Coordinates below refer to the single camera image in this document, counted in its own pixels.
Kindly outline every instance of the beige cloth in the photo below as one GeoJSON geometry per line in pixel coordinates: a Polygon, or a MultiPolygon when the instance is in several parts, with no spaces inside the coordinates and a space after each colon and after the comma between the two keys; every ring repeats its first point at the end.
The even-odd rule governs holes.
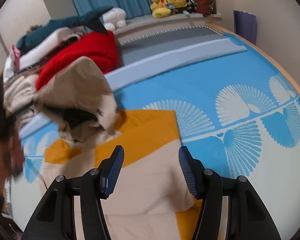
{"type": "Polygon", "coordinates": [[[60,137],[71,147],[95,147],[98,134],[114,134],[117,104],[112,90],[94,61],[80,57],[58,72],[36,95],[35,106],[59,123],[60,137]],[[84,122],[74,129],[60,116],[46,109],[74,108],[94,114],[98,121],[84,122]]]}
{"type": "MultiPolygon", "coordinates": [[[[35,81],[37,74],[30,76],[20,76],[4,93],[4,106],[10,112],[14,113],[23,106],[29,104],[36,93],[35,81]]],[[[19,129],[31,121],[38,114],[34,106],[26,109],[18,116],[19,129]]]]}
{"type": "MultiPolygon", "coordinates": [[[[180,146],[179,139],[173,140],[123,167],[115,191],[107,200],[101,200],[104,215],[170,213],[186,211],[193,206],[193,198],[179,165],[180,146]]],[[[94,149],[84,149],[66,164],[44,162],[41,168],[44,181],[49,186],[60,174],[68,179],[82,176],[96,168],[95,154],[94,149]]],[[[44,185],[41,185],[41,190],[43,195],[46,191],[44,185]]]]}
{"type": "Polygon", "coordinates": [[[4,106],[14,113],[21,107],[29,104],[36,92],[35,81],[38,75],[19,77],[4,93],[4,106]]]}

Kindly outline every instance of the purple folder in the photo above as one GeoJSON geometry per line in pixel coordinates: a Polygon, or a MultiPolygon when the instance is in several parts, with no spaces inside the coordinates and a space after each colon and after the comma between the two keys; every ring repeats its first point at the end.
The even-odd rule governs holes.
{"type": "Polygon", "coordinates": [[[257,17],[248,12],[233,11],[234,32],[253,44],[257,39],[257,17]]]}

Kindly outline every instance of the red blanket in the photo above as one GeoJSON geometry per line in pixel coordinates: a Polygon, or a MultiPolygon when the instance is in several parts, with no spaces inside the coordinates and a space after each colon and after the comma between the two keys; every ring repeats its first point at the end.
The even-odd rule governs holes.
{"type": "Polygon", "coordinates": [[[119,64],[114,34],[111,31],[109,35],[92,32],[58,52],[42,67],[36,89],[39,90],[56,73],[83,56],[91,58],[103,74],[114,70],[119,64]]]}

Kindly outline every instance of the white plush toy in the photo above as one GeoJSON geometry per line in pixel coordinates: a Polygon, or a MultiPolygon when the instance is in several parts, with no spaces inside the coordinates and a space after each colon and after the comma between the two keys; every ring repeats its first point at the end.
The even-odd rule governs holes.
{"type": "Polygon", "coordinates": [[[114,31],[116,28],[125,27],[126,24],[126,12],[121,8],[112,8],[110,11],[102,15],[104,27],[108,31],[114,31]]]}

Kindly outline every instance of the stuffed animal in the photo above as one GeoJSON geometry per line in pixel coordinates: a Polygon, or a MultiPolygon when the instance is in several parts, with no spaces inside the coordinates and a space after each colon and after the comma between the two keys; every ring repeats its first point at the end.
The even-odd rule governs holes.
{"type": "Polygon", "coordinates": [[[157,8],[163,8],[167,4],[167,0],[151,0],[152,4],[150,5],[151,11],[154,11],[157,8]]]}
{"type": "Polygon", "coordinates": [[[126,24],[126,12],[121,8],[112,8],[110,11],[102,15],[103,25],[108,31],[114,31],[116,28],[125,27],[126,24]]]}
{"type": "Polygon", "coordinates": [[[167,7],[162,7],[162,8],[155,9],[152,12],[152,16],[154,18],[164,18],[164,17],[171,15],[171,13],[172,13],[171,9],[169,9],[167,7]]]}
{"type": "Polygon", "coordinates": [[[150,8],[153,11],[154,18],[163,18],[175,13],[184,13],[189,15],[186,11],[188,6],[186,0],[151,0],[150,8]]]}
{"type": "Polygon", "coordinates": [[[168,4],[171,4],[174,6],[173,9],[179,9],[187,7],[187,1],[186,0],[167,0],[168,4]]]}

